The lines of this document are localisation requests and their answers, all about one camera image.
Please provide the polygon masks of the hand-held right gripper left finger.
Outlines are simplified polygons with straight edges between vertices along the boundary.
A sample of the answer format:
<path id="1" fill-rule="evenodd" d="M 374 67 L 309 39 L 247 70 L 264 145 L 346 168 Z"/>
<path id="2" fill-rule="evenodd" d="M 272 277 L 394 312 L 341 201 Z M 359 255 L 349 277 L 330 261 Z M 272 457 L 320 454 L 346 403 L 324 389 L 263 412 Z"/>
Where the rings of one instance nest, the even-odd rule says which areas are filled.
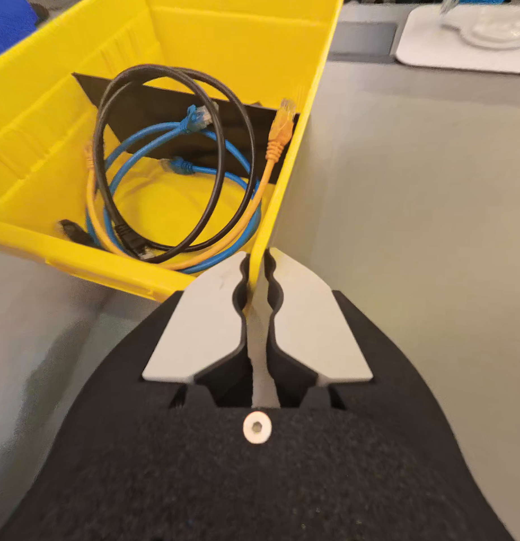
<path id="1" fill-rule="evenodd" d="M 242 344 L 243 313 L 234 294 L 247 281 L 249 255 L 238 252 L 206 270 L 183 291 L 142 378 L 193 383 Z"/>

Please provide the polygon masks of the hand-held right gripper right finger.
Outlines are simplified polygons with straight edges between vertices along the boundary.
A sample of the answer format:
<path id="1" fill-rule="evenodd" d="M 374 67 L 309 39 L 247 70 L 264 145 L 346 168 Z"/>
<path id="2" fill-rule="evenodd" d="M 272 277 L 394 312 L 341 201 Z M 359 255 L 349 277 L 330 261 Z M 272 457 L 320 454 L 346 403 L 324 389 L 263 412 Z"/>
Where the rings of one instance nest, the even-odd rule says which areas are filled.
<path id="1" fill-rule="evenodd" d="M 327 283 L 277 248 L 264 258 L 273 380 L 288 387 L 371 381 L 372 370 Z"/>

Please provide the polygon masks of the yellow storage bin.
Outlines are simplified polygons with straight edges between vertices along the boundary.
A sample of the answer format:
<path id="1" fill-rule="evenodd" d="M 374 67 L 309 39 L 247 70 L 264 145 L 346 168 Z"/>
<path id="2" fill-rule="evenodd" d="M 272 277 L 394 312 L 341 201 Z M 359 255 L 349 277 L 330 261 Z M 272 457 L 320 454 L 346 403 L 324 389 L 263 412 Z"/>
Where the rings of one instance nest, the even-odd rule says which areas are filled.
<path id="1" fill-rule="evenodd" d="M 342 1 L 82 1 L 0 56 L 0 249 L 151 300 L 192 276 L 77 245 L 58 220 L 85 217 L 85 148 L 96 117 L 73 77 L 144 63 L 211 74 L 246 104 L 297 104 L 299 118 L 246 250 L 249 289 L 281 207 Z"/>

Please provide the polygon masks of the dark bin divider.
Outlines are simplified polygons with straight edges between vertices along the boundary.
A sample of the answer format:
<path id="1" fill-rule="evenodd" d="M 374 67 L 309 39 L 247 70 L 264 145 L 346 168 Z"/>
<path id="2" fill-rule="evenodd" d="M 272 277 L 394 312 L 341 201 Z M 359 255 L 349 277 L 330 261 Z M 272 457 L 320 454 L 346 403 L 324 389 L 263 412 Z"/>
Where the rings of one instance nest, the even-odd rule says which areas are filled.
<path id="1" fill-rule="evenodd" d="M 99 109 L 103 93 L 111 79 L 79 72 L 74 72 L 73 76 L 90 102 Z M 254 153 L 255 178 L 259 181 L 266 165 L 265 153 L 268 145 L 268 135 L 276 115 L 276 109 L 264 107 L 263 102 L 242 102 L 254 132 L 255 145 L 253 152 L 249 131 L 245 127 L 245 121 L 237 105 L 226 99 L 226 96 L 224 98 L 213 97 L 212 99 L 218 105 L 225 139 L 237 148 L 249 164 L 251 164 Z M 119 143 L 110 143 L 109 136 L 105 136 L 105 159 L 117 148 L 118 144 L 144 128 L 160 123 L 179 123 L 186 116 L 190 105 L 201 106 L 203 102 L 199 97 L 189 92 L 162 89 L 150 85 L 134 85 L 124 93 L 124 96 L 118 97 L 109 114 L 107 126 Z M 120 155 L 120 158 L 126 159 L 130 157 L 143 145 L 148 144 L 160 135 L 162 133 L 148 135 L 139 142 L 133 143 L 127 151 Z M 283 151 L 281 158 L 274 166 L 269 181 L 271 184 L 277 183 L 287 152 L 288 148 Z M 147 158 L 153 159 L 175 157 L 183 158 L 195 166 L 216 168 L 218 164 L 217 144 L 214 140 L 199 133 L 182 135 L 164 143 L 147 155 Z M 249 178 L 249 174 L 245 173 L 244 166 L 229 151 L 226 153 L 225 166 L 228 172 L 243 178 Z"/>

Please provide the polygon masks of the white stand base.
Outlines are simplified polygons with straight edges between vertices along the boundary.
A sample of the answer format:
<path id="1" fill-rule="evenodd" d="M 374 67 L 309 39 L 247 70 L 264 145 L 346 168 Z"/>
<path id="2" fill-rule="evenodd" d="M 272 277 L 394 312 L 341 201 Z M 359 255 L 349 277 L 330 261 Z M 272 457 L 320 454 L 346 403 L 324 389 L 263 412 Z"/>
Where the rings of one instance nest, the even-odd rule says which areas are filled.
<path id="1" fill-rule="evenodd" d="M 406 19 L 395 57 L 414 67 L 520 75 L 520 2 L 420 5 Z"/>

